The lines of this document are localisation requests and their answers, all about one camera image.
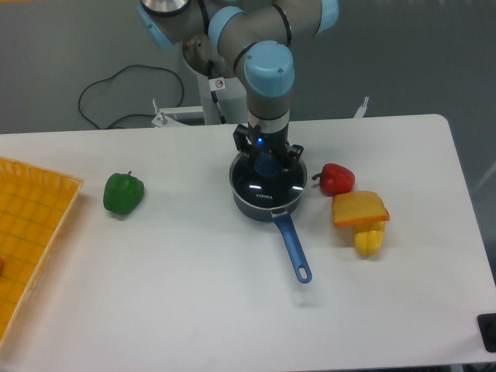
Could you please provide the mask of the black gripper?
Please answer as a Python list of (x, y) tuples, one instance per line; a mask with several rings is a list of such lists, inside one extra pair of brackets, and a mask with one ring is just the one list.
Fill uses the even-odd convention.
[(236, 149), (240, 153), (248, 154), (250, 162), (253, 163), (261, 153), (267, 153), (283, 163), (283, 168), (293, 170), (299, 163), (304, 147), (298, 144), (288, 143), (287, 124), (281, 130), (274, 133), (262, 131), (260, 125), (248, 125), (248, 128), (239, 124), (232, 136)]

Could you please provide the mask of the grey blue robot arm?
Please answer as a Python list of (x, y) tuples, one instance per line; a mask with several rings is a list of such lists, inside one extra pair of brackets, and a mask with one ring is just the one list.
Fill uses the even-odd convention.
[(301, 146), (288, 143), (295, 81), (290, 45), (333, 27), (338, 1), (273, 1), (252, 13), (234, 1), (140, 1), (136, 10), (160, 47), (203, 34), (228, 64), (246, 91), (248, 127), (235, 136), (238, 151), (271, 156), (280, 168), (299, 161)]

